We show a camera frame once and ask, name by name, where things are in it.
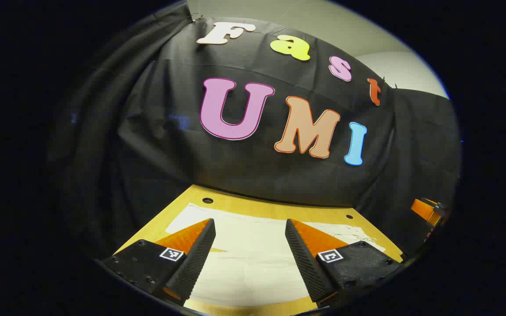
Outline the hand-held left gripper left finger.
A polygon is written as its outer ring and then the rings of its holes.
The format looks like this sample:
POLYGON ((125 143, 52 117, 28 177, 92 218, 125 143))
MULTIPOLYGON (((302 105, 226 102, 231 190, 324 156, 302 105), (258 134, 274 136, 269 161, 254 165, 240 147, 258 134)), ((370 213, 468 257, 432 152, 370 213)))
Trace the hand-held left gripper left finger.
POLYGON ((191 296, 215 236, 214 220, 206 219, 157 241, 137 240, 103 264, 155 298, 183 306, 191 296))

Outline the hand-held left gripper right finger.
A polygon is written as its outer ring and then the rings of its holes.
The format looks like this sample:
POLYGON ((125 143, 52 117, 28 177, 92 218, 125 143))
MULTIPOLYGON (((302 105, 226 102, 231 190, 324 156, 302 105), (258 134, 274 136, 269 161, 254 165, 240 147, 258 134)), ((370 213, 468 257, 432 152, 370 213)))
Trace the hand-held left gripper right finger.
POLYGON ((308 294, 319 308, 332 309, 369 294, 402 264, 365 241, 351 244, 294 219, 285 237, 308 294))

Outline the white jeans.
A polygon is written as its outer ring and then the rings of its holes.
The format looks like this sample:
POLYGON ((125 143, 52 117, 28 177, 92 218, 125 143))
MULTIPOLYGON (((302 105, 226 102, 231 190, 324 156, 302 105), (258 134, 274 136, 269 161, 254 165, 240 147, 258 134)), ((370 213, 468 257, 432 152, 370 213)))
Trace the white jeans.
POLYGON ((175 233, 213 218, 216 237, 191 300, 225 306, 259 306, 308 296, 285 237, 286 221, 187 204, 160 220, 175 233))

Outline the black backdrop cloth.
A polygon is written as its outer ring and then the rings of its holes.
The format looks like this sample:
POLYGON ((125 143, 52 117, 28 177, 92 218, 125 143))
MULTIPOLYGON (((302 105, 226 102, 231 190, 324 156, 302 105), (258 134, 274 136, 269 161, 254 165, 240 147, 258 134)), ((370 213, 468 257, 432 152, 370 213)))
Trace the black backdrop cloth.
POLYGON ((412 256, 427 198, 450 216, 461 138, 448 98, 393 88, 315 36, 194 22, 185 1, 124 30, 58 107, 47 160, 59 211, 106 258, 190 185, 354 208, 412 256))

